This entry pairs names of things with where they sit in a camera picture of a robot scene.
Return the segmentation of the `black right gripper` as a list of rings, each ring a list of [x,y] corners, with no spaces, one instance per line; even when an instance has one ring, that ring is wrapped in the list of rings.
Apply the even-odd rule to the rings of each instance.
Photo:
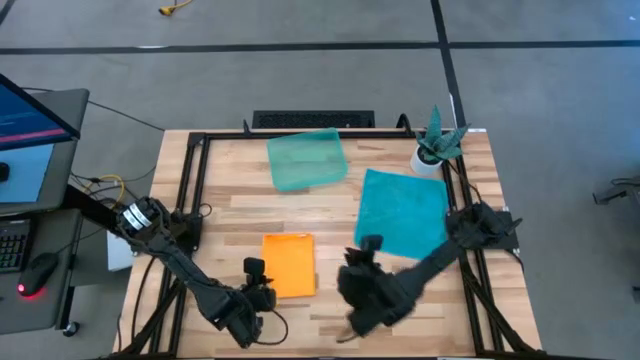
[[[338,271],[338,292],[352,309],[347,321],[357,336],[367,336],[377,326],[391,327],[415,308],[416,298],[396,276],[374,261],[374,251],[346,248],[346,264]]]

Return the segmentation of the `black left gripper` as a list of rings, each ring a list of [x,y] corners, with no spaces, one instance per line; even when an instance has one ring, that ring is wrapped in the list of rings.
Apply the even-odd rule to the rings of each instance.
[[[268,286],[247,287],[233,297],[226,328],[243,349],[256,343],[262,333],[264,320],[260,312],[269,312],[276,305],[276,292]]]

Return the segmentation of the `orange microfiber towel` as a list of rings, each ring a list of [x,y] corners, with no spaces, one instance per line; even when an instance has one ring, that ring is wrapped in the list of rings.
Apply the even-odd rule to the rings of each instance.
[[[262,259],[278,300],[316,294],[315,249],[309,233],[266,234]]]

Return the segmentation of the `teal microfiber towel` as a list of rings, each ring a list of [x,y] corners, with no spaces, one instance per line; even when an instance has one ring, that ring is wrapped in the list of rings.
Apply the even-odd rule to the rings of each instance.
[[[441,180],[366,171],[354,243],[367,235],[383,237],[385,253],[421,260],[447,238],[446,185]]]

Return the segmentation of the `translucent teal plastic basket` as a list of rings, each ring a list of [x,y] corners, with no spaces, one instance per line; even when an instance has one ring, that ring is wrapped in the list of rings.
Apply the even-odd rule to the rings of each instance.
[[[269,139],[267,154],[273,185],[280,192],[339,182],[348,172],[335,128]]]

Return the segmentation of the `white box under table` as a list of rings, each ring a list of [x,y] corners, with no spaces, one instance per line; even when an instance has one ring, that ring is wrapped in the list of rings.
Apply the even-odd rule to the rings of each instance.
[[[134,255],[130,245],[118,237],[107,238],[107,269],[111,272],[129,268]]]

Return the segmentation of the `green plant in white pot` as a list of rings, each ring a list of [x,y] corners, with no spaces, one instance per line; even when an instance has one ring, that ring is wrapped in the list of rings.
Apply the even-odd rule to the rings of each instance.
[[[440,111],[434,106],[427,127],[415,133],[417,147],[410,160],[411,169],[421,176],[430,175],[443,162],[460,156],[460,143],[467,131],[468,126],[464,126],[444,132]]]

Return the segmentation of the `grey computer desk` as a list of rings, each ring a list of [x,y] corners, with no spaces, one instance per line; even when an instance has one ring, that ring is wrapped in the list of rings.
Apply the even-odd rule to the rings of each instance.
[[[18,292],[20,273],[0,274],[0,335],[53,327],[70,281],[73,248],[70,243],[79,238],[82,216],[78,210],[59,210],[34,217],[31,249],[24,266],[44,253],[56,253],[58,264],[50,277],[33,295]]]

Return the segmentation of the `black computer mouse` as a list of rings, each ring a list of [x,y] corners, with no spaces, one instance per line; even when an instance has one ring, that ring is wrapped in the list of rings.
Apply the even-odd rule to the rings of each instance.
[[[56,253],[42,253],[36,256],[21,273],[17,291],[22,297],[36,295],[46,284],[58,265]]]

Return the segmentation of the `grey framed display screen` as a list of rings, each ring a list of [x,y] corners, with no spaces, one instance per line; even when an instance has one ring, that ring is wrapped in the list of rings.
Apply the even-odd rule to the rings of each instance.
[[[82,123],[90,92],[72,89],[40,92],[33,97],[76,130]],[[76,141],[57,143],[44,174],[38,200],[34,203],[0,203],[0,216],[50,211],[62,205],[77,147]]]

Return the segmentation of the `black computer keyboard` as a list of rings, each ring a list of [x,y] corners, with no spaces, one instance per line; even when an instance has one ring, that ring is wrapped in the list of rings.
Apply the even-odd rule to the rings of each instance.
[[[29,219],[0,221],[0,274],[20,272],[31,247]]]

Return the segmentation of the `black chair base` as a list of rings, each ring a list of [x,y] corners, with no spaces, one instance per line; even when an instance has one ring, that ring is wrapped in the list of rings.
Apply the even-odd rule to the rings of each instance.
[[[593,193],[592,197],[598,205],[607,205],[611,200],[627,197],[640,207],[640,176],[612,179],[607,189]]]

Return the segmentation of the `black edged computer monitor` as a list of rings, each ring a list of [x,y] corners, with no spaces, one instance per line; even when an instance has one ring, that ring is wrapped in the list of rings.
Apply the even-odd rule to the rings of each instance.
[[[78,130],[0,74],[0,151],[79,138]]]

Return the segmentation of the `black metal table frame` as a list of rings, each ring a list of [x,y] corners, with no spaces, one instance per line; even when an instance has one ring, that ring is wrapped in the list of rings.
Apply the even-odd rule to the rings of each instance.
[[[337,272],[353,239],[365,172],[408,173],[416,140],[401,128],[342,129],[346,178],[286,194],[271,181],[266,142],[274,136],[270,129],[167,131],[152,194],[168,207],[212,206],[195,260],[229,284],[243,280],[242,262],[260,255],[264,235],[311,234],[315,294],[281,301],[265,318],[264,342],[247,349],[205,321],[192,296],[180,294],[136,360],[524,357],[523,351],[491,339],[488,313],[464,286],[458,265],[429,284],[414,314],[399,325],[337,343],[347,312]]]

